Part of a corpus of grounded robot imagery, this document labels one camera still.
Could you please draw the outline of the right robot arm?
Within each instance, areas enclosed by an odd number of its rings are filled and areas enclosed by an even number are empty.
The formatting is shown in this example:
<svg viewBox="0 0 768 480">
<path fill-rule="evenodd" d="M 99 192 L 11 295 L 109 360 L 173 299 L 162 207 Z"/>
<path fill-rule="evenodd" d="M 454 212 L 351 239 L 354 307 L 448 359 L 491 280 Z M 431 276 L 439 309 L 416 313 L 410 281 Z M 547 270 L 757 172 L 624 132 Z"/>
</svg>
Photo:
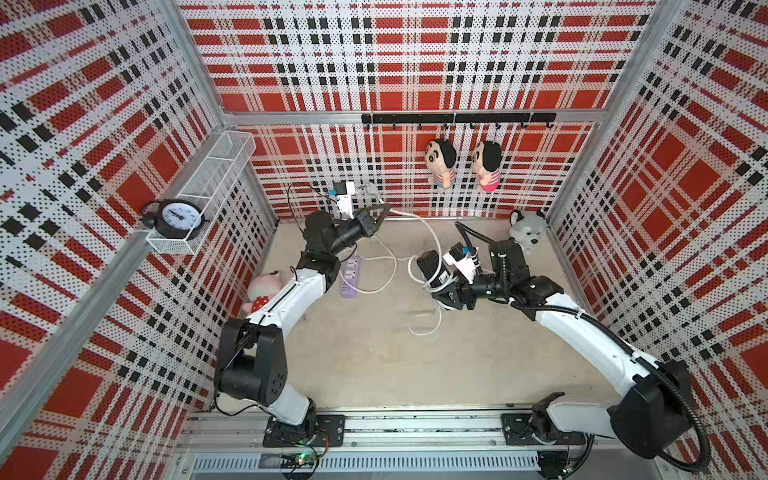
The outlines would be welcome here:
<svg viewBox="0 0 768 480">
<path fill-rule="evenodd" d="M 485 272 L 474 250 L 462 244 L 445 254 L 428 251 L 416 260 L 432 298 L 449 310 L 472 310 L 485 299 L 523 313 L 586 359 L 610 383 L 615 404 L 569 400 L 553 392 L 535 403 L 523 436 L 544 444 L 576 432 L 589 446 L 596 437 L 620 441 L 645 459 L 660 458 L 698 473 L 712 449 L 692 401 L 692 376 L 679 361 L 660 361 L 613 333 L 546 276 L 531 274 L 520 245 L 488 244 Z"/>
</svg>

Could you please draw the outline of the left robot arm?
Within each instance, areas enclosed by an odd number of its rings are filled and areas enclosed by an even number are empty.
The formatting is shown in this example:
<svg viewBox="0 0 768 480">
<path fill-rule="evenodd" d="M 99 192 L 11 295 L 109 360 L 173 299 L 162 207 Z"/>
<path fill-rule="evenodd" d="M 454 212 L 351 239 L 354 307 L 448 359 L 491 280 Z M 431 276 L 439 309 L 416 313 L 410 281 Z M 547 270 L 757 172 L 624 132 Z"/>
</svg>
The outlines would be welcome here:
<svg viewBox="0 0 768 480">
<path fill-rule="evenodd" d="M 285 339 L 306 310 L 336 280 L 338 254 L 373 236 L 388 216 L 386 203 L 335 220 L 325 211 L 306 218 L 305 248 L 288 283 L 266 305 L 223 326 L 217 352 L 214 393 L 251 405 L 270 415 L 272 432 L 283 445 L 309 445 L 319 425 L 312 399 L 288 382 Z"/>
</svg>

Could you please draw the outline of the purple power strip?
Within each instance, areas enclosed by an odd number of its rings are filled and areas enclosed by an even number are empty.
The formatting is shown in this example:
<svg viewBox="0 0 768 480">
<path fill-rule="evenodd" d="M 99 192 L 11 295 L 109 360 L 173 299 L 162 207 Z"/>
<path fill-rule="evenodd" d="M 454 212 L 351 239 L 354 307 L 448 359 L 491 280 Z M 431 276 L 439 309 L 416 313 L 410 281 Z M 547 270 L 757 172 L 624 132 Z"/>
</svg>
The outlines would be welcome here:
<svg viewBox="0 0 768 480">
<path fill-rule="evenodd" d="M 342 299 L 351 300 L 357 297 L 361 264 L 362 260 L 358 255 L 352 255 L 341 264 L 340 293 Z"/>
</svg>

